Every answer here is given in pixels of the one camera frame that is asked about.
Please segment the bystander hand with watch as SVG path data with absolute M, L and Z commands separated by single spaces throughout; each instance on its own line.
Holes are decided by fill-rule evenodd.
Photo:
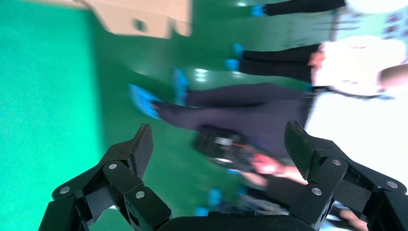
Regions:
M 261 175 L 278 175 L 285 169 L 282 163 L 264 154 L 255 154 L 252 160 L 252 166 L 255 173 L 249 174 L 247 179 L 251 183 L 261 187 L 265 187 L 268 184 L 267 178 Z

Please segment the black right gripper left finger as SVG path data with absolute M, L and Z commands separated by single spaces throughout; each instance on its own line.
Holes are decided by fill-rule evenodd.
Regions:
M 171 209 L 142 178 L 153 153 L 151 126 L 112 145 L 94 167 L 52 192 L 41 231 L 87 231 L 114 206 L 135 231 L 156 231 L 172 217 Z

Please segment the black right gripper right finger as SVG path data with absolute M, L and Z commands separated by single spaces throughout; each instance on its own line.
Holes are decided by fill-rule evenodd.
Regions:
M 285 148 L 307 185 L 289 214 L 319 230 L 335 202 L 367 222 L 371 231 L 408 228 L 407 188 L 351 160 L 334 142 L 309 135 L 296 121 L 286 124 Z

